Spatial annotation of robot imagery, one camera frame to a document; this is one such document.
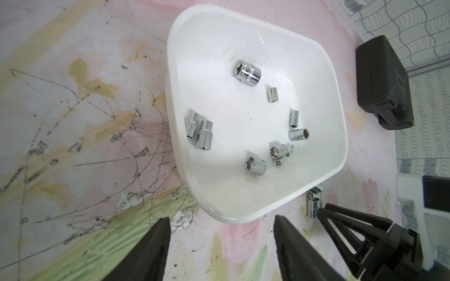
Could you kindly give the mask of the chrome socket hex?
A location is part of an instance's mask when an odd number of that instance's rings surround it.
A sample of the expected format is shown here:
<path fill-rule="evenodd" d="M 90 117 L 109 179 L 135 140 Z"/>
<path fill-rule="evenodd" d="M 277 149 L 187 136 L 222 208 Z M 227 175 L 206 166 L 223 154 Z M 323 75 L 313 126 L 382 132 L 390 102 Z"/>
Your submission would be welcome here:
<path fill-rule="evenodd" d="M 291 128 L 297 128 L 299 122 L 300 112 L 297 110 L 292 110 L 289 117 L 289 126 Z"/>

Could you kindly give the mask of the small chrome socket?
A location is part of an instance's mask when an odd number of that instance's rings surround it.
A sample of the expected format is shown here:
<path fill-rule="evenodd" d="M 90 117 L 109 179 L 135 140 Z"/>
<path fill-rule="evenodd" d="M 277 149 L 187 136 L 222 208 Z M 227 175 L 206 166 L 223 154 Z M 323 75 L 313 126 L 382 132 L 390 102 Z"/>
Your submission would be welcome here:
<path fill-rule="evenodd" d="M 281 167 L 287 158 L 289 158 L 295 149 L 293 144 L 282 144 L 270 149 L 270 155 L 273 158 L 274 165 Z"/>

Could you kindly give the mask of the slim chrome socket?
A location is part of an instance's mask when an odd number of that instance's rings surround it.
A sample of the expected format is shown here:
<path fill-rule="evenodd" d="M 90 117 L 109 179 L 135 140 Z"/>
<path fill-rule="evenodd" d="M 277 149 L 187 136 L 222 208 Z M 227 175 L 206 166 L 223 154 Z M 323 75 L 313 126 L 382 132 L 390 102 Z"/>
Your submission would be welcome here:
<path fill-rule="evenodd" d="M 289 131 L 288 138 L 291 141 L 305 141 L 309 138 L 309 130 L 304 128 Z"/>

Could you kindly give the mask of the white plastic storage box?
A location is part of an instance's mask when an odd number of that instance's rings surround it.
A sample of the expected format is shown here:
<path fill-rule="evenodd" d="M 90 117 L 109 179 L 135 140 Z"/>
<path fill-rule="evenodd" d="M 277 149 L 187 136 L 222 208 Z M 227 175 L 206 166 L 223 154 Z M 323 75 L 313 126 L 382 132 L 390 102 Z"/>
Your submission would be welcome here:
<path fill-rule="evenodd" d="M 240 61 L 262 72 L 249 87 L 233 76 Z M 209 215 L 245 224 L 275 210 L 337 174 L 346 162 L 348 135 L 338 80 L 316 41 L 213 5 L 196 5 L 175 20 L 167 41 L 166 103 L 176 166 Z M 278 89 L 279 101 L 267 91 Z M 289 126 L 300 112 L 297 128 Z M 191 112 L 199 114 L 193 139 Z M 212 121 L 211 150 L 195 146 L 203 120 Z M 308 129 L 291 141 L 288 132 Z M 270 148 L 295 149 L 276 167 Z M 249 156 L 267 162 L 263 176 L 245 170 Z"/>

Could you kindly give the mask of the medium chrome socket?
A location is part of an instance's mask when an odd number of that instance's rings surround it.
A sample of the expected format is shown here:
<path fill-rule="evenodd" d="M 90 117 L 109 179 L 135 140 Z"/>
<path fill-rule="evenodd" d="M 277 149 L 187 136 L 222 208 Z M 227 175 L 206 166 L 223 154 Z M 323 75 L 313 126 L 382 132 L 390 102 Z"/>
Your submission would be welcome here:
<path fill-rule="evenodd" d="M 266 174 L 268 165 L 267 162 L 262 159 L 249 156 L 245 161 L 244 168 L 249 173 L 257 176 L 263 176 Z"/>

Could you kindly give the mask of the short chrome socket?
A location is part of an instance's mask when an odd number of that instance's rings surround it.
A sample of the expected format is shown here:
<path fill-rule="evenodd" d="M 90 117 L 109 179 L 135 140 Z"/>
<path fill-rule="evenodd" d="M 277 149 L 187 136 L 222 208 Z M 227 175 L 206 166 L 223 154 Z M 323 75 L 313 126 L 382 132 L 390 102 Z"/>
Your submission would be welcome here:
<path fill-rule="evenodd" d="M 278 89 L 276 87 L 269 88 L 267 94 L 269 103 L 277 103 L 279 101 Z"/>

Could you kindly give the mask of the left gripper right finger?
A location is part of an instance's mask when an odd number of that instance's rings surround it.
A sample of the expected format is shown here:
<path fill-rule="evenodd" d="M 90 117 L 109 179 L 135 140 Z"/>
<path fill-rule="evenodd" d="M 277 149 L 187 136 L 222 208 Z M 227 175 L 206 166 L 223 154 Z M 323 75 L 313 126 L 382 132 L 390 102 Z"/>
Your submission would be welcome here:
<path fill-rule="evenodd" d="M 343 280 L 286 217 L 275 216 L 273 233 L 282 280 Z"/>

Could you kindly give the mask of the chrome socket large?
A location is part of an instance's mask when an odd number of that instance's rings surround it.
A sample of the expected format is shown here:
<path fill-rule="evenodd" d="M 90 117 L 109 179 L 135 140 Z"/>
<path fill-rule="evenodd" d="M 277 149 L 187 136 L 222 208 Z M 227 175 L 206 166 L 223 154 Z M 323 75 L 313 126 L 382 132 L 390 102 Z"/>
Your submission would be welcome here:
<path fill-rule="evenodd" d="M 262 72 L 253 64 L 240 60 L 233 70 L 233 76 L 239 82 L 249 86 L 255 87 L 261 79 Z"/>

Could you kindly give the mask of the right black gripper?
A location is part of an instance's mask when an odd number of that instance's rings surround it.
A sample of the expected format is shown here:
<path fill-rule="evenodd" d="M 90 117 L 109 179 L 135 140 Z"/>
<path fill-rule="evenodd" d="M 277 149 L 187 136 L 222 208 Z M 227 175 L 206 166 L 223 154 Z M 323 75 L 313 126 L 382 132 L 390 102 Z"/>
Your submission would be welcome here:
<path fill-rule="evenodd" d="M 320 208 L 316 216 L 351 274 L 359 281 L 450 279 L 450 270 L 438 262 L 434 262 L 431 269 L 424 269 L 419 234 L 398 224 L 392 225 L 388 218 L 330 203 Z M 376 227 L 376 233 L 355 231 L 353 227 L 357 223 Z M 363 238 L 359 238 L 357 234 L 363 235 Z"/>

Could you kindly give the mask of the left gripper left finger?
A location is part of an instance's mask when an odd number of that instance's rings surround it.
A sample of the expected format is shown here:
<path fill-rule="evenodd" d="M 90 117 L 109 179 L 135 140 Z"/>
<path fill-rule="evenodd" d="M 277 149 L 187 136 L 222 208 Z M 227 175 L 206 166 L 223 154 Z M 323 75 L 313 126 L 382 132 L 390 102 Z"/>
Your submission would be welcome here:
<path fill-rule="evenodd" d="M 171 240 L 170 219 L 159 219 L 105 281 L 161 281 Z"/>

